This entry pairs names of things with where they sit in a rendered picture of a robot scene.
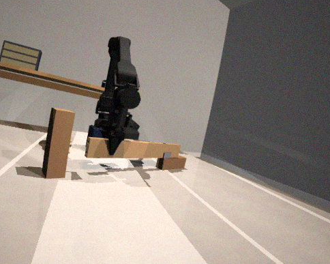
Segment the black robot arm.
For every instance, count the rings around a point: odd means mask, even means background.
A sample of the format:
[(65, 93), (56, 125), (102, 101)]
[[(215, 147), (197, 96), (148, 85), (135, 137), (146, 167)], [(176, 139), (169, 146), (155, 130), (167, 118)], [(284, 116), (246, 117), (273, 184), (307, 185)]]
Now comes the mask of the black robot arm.
[[(100, 95), (97, 101), (95, 113), (99, 114), (99, 119), (107, 119), (110, 112), (107, 108), (119, 106), (133, 109), (140, 103), (140, 87), (136, 68), (132, 65), (130, 57), (131, 40), (121, 36), (110, 38), (108, 42), (108, 52), (110, 55), (110, 65), (106, 78), (105, 91)], [(115, 87), (117, 87), (115, 89)], [(139, 125), (132, 120), (132, 115), (127, 116), (126, 127), (135, 130)]]

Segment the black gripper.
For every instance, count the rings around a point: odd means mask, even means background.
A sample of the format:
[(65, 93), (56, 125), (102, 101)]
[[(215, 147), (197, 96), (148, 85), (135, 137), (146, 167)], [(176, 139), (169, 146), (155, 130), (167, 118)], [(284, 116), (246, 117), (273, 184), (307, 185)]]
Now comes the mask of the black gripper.
[(123, 140), (138, 140), (139, 132), (126, 127), (127, 115), (130, 115), (128, 108), (111, 106), (107, 110), (110, 111), (108, 120), (97, 118), (94, 126), (97, 128), (102, 127), (100, 132), (103, 138), (109, 138), (109, 152), (113, 156)]

